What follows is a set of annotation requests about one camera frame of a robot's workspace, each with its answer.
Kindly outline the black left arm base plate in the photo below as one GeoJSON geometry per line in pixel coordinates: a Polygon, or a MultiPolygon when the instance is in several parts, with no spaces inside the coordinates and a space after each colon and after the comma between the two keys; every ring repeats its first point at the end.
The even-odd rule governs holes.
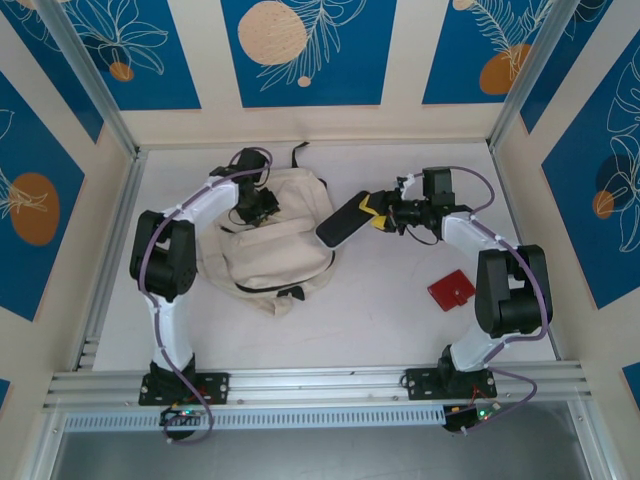
{"type": "MultiPolygon", "coordinates": [[[[190,380],[198,395],[207,405],[225,405],[229,393],[228,373],[196,373],[190,380]]],[[[196,394],[173,372],[147,373],[139,391],[141,406],[196,405],[200,400],[196,394]]]]}

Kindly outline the aluminium frame post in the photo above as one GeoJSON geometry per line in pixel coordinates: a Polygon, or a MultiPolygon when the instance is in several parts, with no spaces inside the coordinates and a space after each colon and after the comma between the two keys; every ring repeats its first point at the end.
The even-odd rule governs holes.
{"type": "Polygon", "coordinates": [[[488,149],[492,156],[509,133],[512,123],[516,120],[579,2],[580,0],[555,0],[551,5],[549,16],[542,24],[487,137],[488,149]]]}
{"type": "Polygon", "coordinates": [[[62,6],[57,0],[33,0],[33,2],[36,11],[117,143],[130,158],[136,159],[139,146],[62,6]]]}

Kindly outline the small controller board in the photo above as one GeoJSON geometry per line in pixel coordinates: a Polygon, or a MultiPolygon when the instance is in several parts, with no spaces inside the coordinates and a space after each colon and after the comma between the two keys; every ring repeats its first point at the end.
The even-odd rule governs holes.
{"type": "Polygon", "coordinates": [[[489,421],[502,410],[498,402],[445,406],[445,424],[443,428],[453,434],[468,435],[476,427],[489,421]]]}
{"type": "Polygon", "coordinates": [[[160,413],[159,425],[167,428],[199,426],[202,416],[201,411],[169,406],[160,413]]]}

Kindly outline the aluminium mounting rail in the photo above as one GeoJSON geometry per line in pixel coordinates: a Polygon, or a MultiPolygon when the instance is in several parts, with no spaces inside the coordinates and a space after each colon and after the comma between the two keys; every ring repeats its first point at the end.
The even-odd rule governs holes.
{"type": "MultiPolygon", "coordinates": [[[[535,401],[590,400],[592,390],[577,361],[494,363],[497,399],[524,398],[537,384],[535,401]]],[[[404,366],[235,369],[229,372],[227,408],[391,406],[409,402],[404,366]]],[[[138,406],[141,371],[79,370],[55,373],[45,411],[108,411],[138,406]]]]}

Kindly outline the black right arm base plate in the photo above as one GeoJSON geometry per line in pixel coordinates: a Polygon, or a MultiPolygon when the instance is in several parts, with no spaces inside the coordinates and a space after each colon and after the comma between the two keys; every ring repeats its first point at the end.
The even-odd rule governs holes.
{"type": "Polygon", "coordinates": [[[410,400],[473,400],[497,397],[493,374],[487,370],[445,373],[437,368],[412,368],[404,374],[410,400]]]}

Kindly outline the blue floral wall panel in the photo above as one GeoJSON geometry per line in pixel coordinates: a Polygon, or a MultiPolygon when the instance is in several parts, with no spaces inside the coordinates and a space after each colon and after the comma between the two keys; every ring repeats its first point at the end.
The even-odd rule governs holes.
{"type": "Polygon", "coordinates": [[[397,0],[220,0],[245,109],[377,106],[397,0]]]}
{"type": "Polygon", "coordinates": [[[62,7],[120,110],[201,108],[168,0],[62,7]]]}
{"type": "Polygon", "coordinates": [[[531,134],[613,0],[579,0],[563,33],[520,109],[531,134]]]}
{"type": "Polygon", "coordinates": [[[554,0],[450,0],[422,103],[505,100],[554,0]]]}
{"type": "Polygon", "coordinates": [[[33,0],[0,0],[0,11],[96,144],[104,120],[37,12],[33,0]]]}
{"type": "Polygon", "coordinates": [[[34,321],[84,172],[0,72],[0,307],[34,321]]]}
{"type": "Polygon", "coordinates": [[[542,164],[597,307],[640,287],[640,41],[542,164]]]}

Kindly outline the beige canvas backpack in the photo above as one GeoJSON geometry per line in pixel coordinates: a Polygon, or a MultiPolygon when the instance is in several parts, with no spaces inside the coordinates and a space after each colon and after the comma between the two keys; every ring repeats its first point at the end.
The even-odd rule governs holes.
{"type": "Polygon", "coordinates": [[[336,267],[336,253],[315,233],[334,213],[327,186],[296,158],[306,145],[297,145],[291,166],[266,181],[278,202],[276,212],[252,226],[228,210],[197,240],[198,273],[271,317],[287,314],[295,302],[326,286],[336,267]]]}

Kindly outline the grey metal sheet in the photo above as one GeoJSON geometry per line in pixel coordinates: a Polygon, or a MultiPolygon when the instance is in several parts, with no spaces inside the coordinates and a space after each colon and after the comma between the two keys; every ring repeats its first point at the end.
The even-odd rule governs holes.
{"type": "Polygon", "coordinates": [[[65,435],[52,480],[591,480],[567,435],[424,427],[226,431],[195,446],[146,433],[65,435]]]}

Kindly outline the black oblong case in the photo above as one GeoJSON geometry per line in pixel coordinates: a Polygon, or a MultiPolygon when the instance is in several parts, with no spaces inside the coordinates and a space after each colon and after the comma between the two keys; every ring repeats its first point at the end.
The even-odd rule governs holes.
{"type": "Polygon", "coordinates": [[[315,233],[322,244],[329,249],[337,249],[374,217],[360,208],[368,196],[367,191],[357,193],[317,226],[315,233]]]}

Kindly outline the small red box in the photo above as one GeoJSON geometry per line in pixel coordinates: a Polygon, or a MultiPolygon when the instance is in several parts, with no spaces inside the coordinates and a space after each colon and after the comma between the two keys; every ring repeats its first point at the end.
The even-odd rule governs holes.
{"type": "Polygon", "coordinates": [[[436,281],[427,291],[444,312],[465,305],[476,293],[474,285],[460,269],[436,281]]]}

